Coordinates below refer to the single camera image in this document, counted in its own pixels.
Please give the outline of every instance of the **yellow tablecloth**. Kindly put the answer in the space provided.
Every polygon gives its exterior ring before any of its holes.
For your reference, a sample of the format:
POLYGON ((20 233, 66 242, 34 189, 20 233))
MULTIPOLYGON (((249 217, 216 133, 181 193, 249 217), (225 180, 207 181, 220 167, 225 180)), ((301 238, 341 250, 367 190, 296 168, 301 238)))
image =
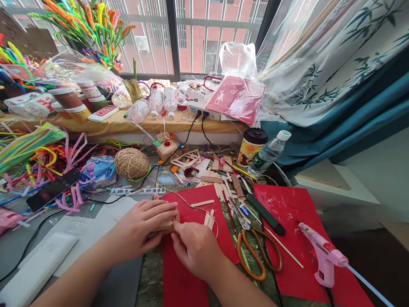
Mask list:
MULTIPOLYGON (((107 118, 103 122, 85 122, 79 124, 72 119, 63 119, 58 117, 57 122, 63 124, 68 132, 86 132, 88 136, 103 136, 107 134, 119 134, 119 133, 143 133, 137 126, 130 123, 129 120, 124 118, 126 110, 120 110, 111 117, 107 118)), ((166 131, 174 133, 177 131, 188 131, 192 122, 183 120, 184 117, 194 118, 194 114, 190 111, 182 113, 182 111, 175 112, 175 119, 166 119, 166 131)), ((15 119, 15 115, 6 114, 0 118, 0 121, 8 121, 15 119)), ((40 122, 27 122, 29 126, 34 127, 40 125, 40 122)), ((163 121, 158 117, 147 116, 145 120, 140 124, 147 132, 160 133, 163 131, 163 121)), ((235 125, 242 131, 246 131, 248 126, 241 122, 235 122, 235 125)), ((24 128, 20 122, 16 122, 12 127, 24 128)), ((206 133, 238 133, 237 129, 230 122, 215 122, 210 119, 206 119, 204 122, 204 130, 206 133)), ((192 131, 202 131, 202 122, 193 124, 192 131)))

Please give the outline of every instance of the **smartphone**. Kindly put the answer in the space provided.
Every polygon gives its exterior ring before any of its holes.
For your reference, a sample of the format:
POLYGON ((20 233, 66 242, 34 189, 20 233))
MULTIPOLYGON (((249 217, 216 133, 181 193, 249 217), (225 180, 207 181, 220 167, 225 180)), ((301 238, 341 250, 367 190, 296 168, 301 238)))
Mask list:
POLYGON ((27 205, 33 212, 36 212, 48 205, 61 194, 66 192, 70 187, 77 183, 81 179, 81 172, 73 168, 72 170, 65 173, 60 178, 56 179, 54 182, 46 185, 36 194, 31 196, 26 200, 27 205))

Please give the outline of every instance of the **white wall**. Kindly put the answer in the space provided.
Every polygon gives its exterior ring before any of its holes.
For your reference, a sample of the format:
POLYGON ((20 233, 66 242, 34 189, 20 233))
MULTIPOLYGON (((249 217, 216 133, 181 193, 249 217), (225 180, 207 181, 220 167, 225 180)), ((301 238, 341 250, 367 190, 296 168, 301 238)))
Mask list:
POLYGON ((409 128, 339 163, 347 166, 379 200, 365 214, 409 222, 409 128))

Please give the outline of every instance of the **white power bank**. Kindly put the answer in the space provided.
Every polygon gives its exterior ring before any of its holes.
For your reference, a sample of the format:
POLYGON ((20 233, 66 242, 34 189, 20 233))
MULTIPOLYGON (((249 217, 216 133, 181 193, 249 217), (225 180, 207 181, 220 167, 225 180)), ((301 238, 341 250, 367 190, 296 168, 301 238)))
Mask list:
POLYGON ((73 235, 54 233, 1 290, 0 303, 29 306, 77 241, 73 235))

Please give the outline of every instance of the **twine ball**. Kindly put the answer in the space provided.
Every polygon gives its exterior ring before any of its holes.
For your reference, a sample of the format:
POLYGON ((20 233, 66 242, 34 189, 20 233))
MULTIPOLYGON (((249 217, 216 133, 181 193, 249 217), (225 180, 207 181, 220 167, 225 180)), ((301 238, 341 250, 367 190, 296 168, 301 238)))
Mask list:
POLYGON ((136 148, 125 148, 115 155, 118 174, 126 178, 138 178, 147 174, 150 162, 146 154, 136 148))

